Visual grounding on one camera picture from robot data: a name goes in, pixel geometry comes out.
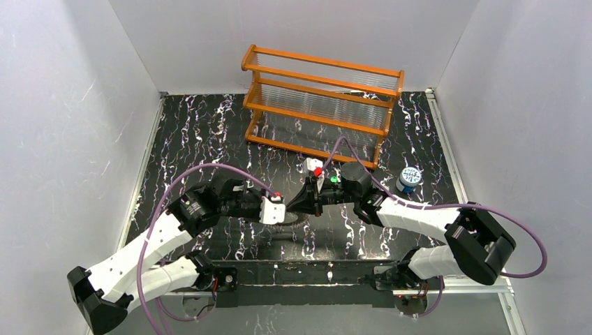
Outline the metal oval keyring holder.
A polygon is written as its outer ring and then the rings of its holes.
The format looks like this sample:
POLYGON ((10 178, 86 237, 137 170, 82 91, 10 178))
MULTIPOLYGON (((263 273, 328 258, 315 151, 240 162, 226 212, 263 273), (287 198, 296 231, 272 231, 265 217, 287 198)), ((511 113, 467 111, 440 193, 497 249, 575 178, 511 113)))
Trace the metal oval keyring holder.
POLYGON ((308 214, 287 213, 283 222, 267 225, 267 227, 273 230, 293 229, 305 225, 308 219, 308 214))

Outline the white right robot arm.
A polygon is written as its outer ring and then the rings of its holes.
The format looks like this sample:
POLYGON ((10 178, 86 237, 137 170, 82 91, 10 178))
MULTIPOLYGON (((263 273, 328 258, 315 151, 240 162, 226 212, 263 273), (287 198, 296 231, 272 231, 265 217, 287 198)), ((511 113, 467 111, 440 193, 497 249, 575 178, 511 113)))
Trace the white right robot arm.
POLYGON ((343 203, 353 204, 363 223, 416 232, 441 242, 436 247, 414 248, 391 268, 374 275, 385 285, 411 288, 449 275, 465 275, 492 285, 516 248, 515 240, 489 212, 472 204, 459 209, 400 204, 375 185, 359 163, 344 164, 336 179, 326 179, 321 169, 314 167, 287 210, 320 216, 325 206, 343 203))

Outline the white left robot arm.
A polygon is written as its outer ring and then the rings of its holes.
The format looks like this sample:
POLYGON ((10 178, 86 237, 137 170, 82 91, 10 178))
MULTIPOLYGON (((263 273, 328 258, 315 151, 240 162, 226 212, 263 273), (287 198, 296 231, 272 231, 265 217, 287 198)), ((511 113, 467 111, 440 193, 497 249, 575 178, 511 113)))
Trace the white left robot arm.
POLYGON ((167 254, 224 217, 282 223, 283 197, 249 187, 243 179, 199 183, 172 201, 141 235, 104 261, 68 275, 73 301, 94 334, 117 328, 143 302, 181 288, 213 290, 224 275, 198 251, 157 266, 167 254))

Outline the orange wooden rack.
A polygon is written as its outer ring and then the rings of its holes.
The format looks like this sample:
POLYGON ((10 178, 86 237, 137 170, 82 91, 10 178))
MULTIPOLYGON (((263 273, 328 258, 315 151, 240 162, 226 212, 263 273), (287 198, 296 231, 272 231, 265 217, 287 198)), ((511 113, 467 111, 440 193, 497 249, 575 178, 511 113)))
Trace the orange wooden rack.
POLYGON ((326 158, 346 136, 366 167, 378 167, 404 70, 257 45, 248 47, 241 69, 252 74, 243 102, 253 113, 247 141, 326 158))

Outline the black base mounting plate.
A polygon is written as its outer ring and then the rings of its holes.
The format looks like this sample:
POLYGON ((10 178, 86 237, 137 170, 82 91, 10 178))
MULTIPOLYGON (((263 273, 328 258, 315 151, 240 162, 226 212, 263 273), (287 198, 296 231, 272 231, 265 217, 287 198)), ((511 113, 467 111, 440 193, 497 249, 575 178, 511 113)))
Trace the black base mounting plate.
POLYGON ((216 306, 370 305, 423 313, 436 279, 406 285, 394 275, 394 262, 337 260, 274 262, 216 260, 216 306))

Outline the blue lidded jar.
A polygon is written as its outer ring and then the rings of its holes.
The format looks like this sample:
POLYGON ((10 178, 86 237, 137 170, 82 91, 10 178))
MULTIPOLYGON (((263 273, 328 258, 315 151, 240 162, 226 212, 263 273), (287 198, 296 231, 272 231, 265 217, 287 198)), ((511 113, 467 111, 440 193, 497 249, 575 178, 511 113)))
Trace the blue lidded jar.
POLYGON ((395 186, 399 192, 412 193, 422 181, 422 173, 416 167, 405 167, 399 174, 395 186))

